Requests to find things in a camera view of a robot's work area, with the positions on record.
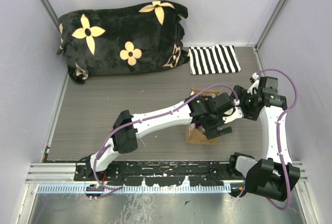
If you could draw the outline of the purple Fanta can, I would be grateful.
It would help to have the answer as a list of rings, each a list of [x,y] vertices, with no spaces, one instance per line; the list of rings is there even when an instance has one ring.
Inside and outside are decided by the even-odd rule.
[[[202,126],[201,122],[195,122],[195,128],[197,129],[198,127]]]

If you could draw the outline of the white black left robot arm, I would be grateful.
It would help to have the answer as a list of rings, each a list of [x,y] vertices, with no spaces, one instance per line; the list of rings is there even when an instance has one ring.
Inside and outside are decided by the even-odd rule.
[[[207,139],[213,139],[230,133],[230,128],[223,131],[220,127],[237,117],[242,117],[239,101],[227,93],[215,97],[192,94],[176,105],[149,113],[132,115],[128,110],[122,111],[101,149],[86,160],[85,174],[91,180],[101,179],[113,160],[137,150],[137,140],[149,133],[197,122],[203,126]]]

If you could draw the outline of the brown canvas tote bag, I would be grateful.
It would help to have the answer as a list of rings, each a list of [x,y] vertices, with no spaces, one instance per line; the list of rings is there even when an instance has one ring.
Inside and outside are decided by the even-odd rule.
[[[190,96],[199,93],[200,89],[191,88]],[[202,95],[206,96],[208,93],[216,94],[217,96],[221,94],[220,91],[207,90]],[[206,139],[205,129],[200,126],[195,128],[195,123],[191,123],[186,127],[186,143],[198,144],[198,145],[215,145],[219,142],[221,137],[217,137],[211,140]]]

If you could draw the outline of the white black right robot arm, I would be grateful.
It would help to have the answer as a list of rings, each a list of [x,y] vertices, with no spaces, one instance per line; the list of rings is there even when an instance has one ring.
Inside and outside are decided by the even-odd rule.
[[[291,107],[285,96],[278,93],[278,79],[254,73],[251,86],[234,87],[230,99],[234,108],[223,112],[223,123],[237,119],[260,120],[262,126],[262,158],[235,152],[223,165],[223,175],[234,180],[243,179],[238,196],[252,193],[270,202],[289,202],[291,191],[300,179],[300,168],[293,165],[289,155],[285,118]]]

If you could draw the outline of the silver blue Red Bull can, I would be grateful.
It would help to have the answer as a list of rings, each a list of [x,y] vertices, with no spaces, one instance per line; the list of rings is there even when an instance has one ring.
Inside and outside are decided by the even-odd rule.
[[[208,93],[208,94],[206,95],[206,97],[215,98],[215,97],[217,97],[217,95],[216,95],[216,94],[213,94],[213,93]]]

